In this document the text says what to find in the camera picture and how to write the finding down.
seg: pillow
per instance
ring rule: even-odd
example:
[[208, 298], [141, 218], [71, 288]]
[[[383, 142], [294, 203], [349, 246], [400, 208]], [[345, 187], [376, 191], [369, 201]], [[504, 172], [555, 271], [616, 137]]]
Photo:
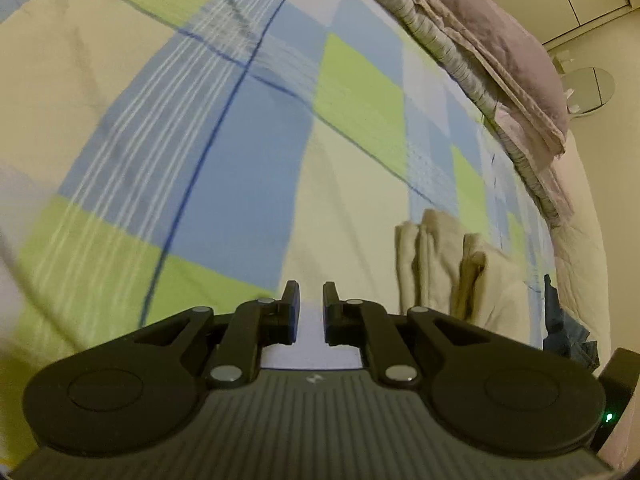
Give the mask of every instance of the pillow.
[[562, 84], [544, 47], [491, 0], [415, 0], [453, 41], [468, 50], [529, 124], [507, 128], [535, 171], [564, 153], [568, 112]]

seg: bed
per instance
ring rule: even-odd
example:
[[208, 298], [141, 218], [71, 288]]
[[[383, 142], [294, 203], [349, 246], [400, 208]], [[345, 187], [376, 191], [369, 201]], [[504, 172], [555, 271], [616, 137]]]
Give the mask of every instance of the bed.
[[394, 228], [425, 208], [522, 268], [542, 348], [539, 203], [375, 0], [0, 0], [0, 44], [6, 466], [30, 375], [139, 326], [287, 280], [397, 312]]

